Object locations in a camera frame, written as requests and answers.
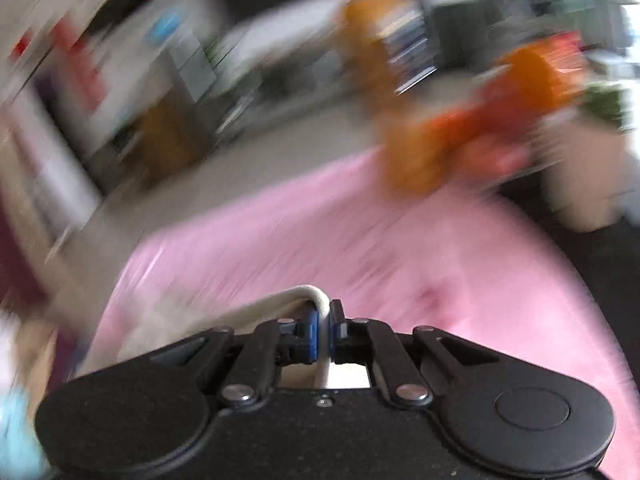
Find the cream white garment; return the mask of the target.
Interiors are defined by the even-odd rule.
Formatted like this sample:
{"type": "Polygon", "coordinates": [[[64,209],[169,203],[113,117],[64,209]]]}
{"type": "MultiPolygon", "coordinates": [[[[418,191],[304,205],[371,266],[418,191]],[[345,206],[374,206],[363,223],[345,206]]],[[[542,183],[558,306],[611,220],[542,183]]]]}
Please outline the cream white garment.
{"type": "Polygon", "coordinates": [[[332,368],[326,341],[330,298],[311,285],[281,290],[239,307],[225,308],[215,304],[206,309],[193,300],[168,294],[137,310],[105,312],[79,374],[88,375],[214,326],[229,326],[241,335],[247,334],[261,322],[294,318],[305,304],[313,306],[318,314],[318,358],[313,372],[288,373],[285,383],[324,388],[329,385],[332,368]]]}

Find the pink bed sheet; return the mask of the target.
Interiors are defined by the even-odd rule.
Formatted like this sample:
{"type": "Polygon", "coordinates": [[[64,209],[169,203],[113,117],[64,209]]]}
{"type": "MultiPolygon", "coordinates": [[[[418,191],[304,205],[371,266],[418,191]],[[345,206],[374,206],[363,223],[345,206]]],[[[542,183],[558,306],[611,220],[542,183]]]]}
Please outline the pink bed sheet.
{"type": "Polygon", "coordinates": [[[367,151],[158,230],[128,259],[90,359],[114,361],[154,302],[228,321],[311,284],[348,315],[431,325],[576,377],[610,400],[602,467],[639,474],[639,399],[622,349],[574,266],[517,206],[448,185],[401,198],[367,151]]]}

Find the orange giraffe plush toy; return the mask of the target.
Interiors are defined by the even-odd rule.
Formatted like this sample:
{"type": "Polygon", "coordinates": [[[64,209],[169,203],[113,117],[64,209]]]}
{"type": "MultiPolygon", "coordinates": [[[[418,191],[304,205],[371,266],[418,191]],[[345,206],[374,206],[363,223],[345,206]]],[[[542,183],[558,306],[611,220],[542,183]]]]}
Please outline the orange giraffe plush toy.
{"type": "Polygon", "coordinates": [[[383,143],[387,182],[398,192],[433,193],[445,180],[446,148],[411,94],[436,72],[420,4],[346,0],[341,40],[383,143]]]}

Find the brown wooden cabinet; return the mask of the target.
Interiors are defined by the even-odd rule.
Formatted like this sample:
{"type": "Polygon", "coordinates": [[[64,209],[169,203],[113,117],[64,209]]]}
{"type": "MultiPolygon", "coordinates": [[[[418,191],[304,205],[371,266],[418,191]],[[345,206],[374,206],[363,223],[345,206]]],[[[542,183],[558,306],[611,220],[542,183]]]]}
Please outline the brown wooden cabinet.
{"type": "Polygon", "coordinates": [[[152,182],[180,174],[199,162],[206,149],[171,96],[163,96],[140,117],[138,151],[152,182]]]}

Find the red orange plush toy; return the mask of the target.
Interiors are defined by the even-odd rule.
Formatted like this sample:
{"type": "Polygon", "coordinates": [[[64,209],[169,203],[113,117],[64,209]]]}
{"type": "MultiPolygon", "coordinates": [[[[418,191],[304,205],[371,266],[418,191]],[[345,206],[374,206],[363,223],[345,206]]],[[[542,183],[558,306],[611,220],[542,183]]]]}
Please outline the red orange plush toy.
{"type": "Polygon", "coordinates": [[[424,120],[420,133],[456,174],[480,182],[513,176],[532,159],[528,134],[584,94],[581,44],[577,32],[560,32],[510,51],[472,99],[424,120]]]}

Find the light blue cloth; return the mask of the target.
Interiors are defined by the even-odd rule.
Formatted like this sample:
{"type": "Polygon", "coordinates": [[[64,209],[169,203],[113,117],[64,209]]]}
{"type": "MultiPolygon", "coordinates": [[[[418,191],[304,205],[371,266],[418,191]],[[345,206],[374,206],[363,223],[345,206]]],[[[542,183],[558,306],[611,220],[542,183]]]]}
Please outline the light blue cloth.
{"type": "Polygon", "coordinates": [[[27,419],[28,397],[14,388],[1,395],[1,478],[45,479],[49,464],[27,419]]]}

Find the blue globe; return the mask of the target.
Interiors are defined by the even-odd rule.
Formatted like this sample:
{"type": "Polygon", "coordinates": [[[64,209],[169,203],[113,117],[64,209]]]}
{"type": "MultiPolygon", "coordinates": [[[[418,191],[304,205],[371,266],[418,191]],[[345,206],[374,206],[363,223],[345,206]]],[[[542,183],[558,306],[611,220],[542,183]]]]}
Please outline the blue globe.
{"type": "Polygon", "coordinates": [[[165,13],[161,15],[145,34],[144,41],[152,47],[158,47],[173,35],[181,24],[180,15],[165,13]]]}

